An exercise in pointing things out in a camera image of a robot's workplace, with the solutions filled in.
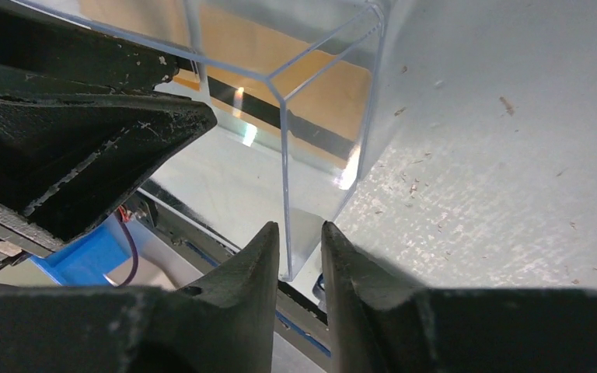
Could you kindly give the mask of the clear plastic tray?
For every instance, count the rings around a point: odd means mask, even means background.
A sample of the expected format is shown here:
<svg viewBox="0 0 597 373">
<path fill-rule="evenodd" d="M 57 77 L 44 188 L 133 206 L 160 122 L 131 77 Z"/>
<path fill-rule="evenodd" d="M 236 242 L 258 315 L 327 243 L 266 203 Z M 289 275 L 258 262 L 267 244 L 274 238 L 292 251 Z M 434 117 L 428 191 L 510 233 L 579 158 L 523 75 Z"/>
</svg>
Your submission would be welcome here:
<svg viewBox="0 0 597 373">
<path fill-rule="evenodd" d="M 359 180 L 385 36 L 373 1 L 29 1 L 77 26 L 178 57 L 160 92 L 217 126 L 144 185 L 229 249 L 280 227 L 292 281 Z"/>
</svg>

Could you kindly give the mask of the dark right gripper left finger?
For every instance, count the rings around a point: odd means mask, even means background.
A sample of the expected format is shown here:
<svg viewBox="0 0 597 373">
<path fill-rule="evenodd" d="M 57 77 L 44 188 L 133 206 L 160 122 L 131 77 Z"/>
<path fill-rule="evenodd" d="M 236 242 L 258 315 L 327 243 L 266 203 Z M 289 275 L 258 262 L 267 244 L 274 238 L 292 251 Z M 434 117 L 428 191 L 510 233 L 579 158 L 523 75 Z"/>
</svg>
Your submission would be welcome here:
<svg viewBox="0 0 597 373">
<path fill-rule="evenodd" d="M 279 228 L 186 287 L 0 288 L 0 372 L 269 372 Z"/>
</svg>

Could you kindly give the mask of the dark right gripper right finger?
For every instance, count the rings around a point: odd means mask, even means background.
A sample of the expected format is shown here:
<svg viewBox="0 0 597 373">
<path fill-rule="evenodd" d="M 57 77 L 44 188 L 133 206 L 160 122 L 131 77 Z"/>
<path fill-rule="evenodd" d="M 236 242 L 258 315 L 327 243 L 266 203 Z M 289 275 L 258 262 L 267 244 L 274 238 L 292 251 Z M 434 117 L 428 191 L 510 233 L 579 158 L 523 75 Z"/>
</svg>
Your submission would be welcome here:
<svg viewBox="0 0 597 373">
<path fill-rule="evenodd" d="M 597 290 L 432 288 L 330 221 L 321 253 L 335 372 L 597 372 Z"/>
</svg>

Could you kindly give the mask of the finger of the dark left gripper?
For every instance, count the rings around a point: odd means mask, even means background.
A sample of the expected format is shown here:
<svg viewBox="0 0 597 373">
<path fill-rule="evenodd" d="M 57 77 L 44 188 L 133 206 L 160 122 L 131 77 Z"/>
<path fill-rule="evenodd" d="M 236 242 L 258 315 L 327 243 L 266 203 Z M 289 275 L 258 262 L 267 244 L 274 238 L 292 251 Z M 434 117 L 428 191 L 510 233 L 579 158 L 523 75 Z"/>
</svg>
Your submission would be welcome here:
<svg viewBox="0 0 597 373">
<path fill-rule="evenodd" d="M 0 65 L 116 90 L 152 90 L 179 73 L 176 57 L 0 1 Z"/>
<path fill-rule="evenodd" d="M 58 251 L 216 123 L 207 104 L 166 94 L 0 95 L 0 239 Z"/>
</svg>

